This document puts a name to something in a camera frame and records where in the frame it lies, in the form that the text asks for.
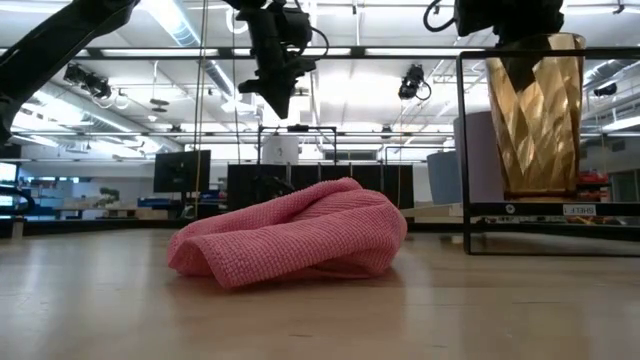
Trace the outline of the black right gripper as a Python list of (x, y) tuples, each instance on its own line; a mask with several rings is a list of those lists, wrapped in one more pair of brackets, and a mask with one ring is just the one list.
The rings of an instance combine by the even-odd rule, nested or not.
[[(563, 0), (456, 0), (454, 20), (458, 35), (491, 28), (503, 46), (535, 35), (558, 33), (564, 24)], [(507, 80), (518, 93), (535, 81), (533, 67), (542, 56), (501, 57)]]

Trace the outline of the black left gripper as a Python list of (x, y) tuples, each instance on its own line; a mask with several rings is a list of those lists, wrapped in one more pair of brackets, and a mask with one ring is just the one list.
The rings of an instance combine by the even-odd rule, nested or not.
[(238, 85), (240, 93), (263, 97), (280, 119), (289, 117), (291, 96), (298, 79), (316, 69), (316, 61), (303, 55), (312, 40), (310, 16), (298, 1), (226, 0), (246, 22), (251, 39), (250, 55), (256, 60), (256, 79)]

